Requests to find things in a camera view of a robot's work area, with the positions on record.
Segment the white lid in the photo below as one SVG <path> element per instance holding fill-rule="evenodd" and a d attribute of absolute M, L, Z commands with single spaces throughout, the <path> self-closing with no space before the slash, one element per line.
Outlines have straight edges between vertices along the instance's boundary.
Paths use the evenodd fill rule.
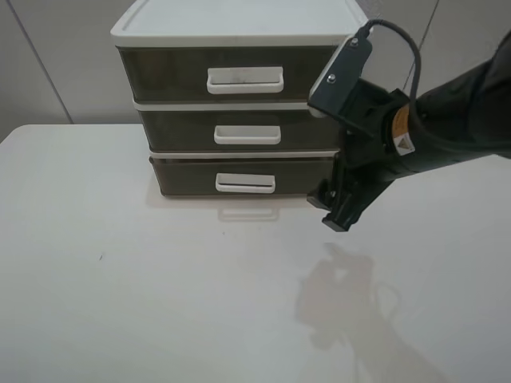
<path fill-rule="evenodd" d="M 119 47 L 338 45 L 367 21 L 355 0 L 137 0 Z"/>

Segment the table surface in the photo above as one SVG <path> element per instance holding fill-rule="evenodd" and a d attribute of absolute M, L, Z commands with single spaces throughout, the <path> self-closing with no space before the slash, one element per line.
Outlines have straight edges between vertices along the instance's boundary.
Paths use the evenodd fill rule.
<path fill-rule="evenodd" d="M 0 144 L 0 381 L 507 382 L 511 162 L 304 199 L 166 199 L 141 125 Z"/>

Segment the drawer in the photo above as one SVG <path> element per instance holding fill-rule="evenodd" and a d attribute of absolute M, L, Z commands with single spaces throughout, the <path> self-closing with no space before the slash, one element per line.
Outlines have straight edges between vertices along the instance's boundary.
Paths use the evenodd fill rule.
<path fill-rule="evenodd" d="M 334 46 L 122 49 L 137 102 L 305 101 Z"/>
<path fill-rule="evenodd" d="M 313 117 L 305 109 L 305 104 L 296 106 L 301 109 L 139 112 L 154 152 L 314 151 L 339 148 L 339 124 L 336 121 Z"/>
<path fill-rule="evenodd" d="M 333 157 L 149 160 L 163 195 L 306 195 L 333 167 Z"/>
<path fill-rule="evenodd" d="M 137 0 L 112 28 L 138 102 L 305 101 L 355 0 Z"/>

